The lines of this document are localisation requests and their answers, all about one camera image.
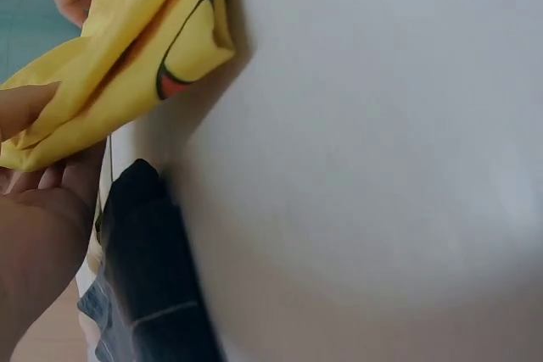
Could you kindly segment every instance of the yellow fabric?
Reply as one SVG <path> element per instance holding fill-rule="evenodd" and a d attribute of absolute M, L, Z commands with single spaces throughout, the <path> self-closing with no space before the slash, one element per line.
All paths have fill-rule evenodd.
<path fill-rule="evenodd" d="M 81 37 L 0 87 L 61 82 L 36 122 L 2 145 L 0 166 L 37 170 L 90 147 L 233 53 L 225 0 L 92 0 Z"/>

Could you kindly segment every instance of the white surface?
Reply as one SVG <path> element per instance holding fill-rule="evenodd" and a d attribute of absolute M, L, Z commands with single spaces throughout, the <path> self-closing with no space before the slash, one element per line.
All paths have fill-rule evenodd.
<path fill-rule="evenodd" d="M 243 2 L 188 143 L 228 73 L 113 146 L 175 164 L 229 360 L 541 361 L 543 3 Z"/>

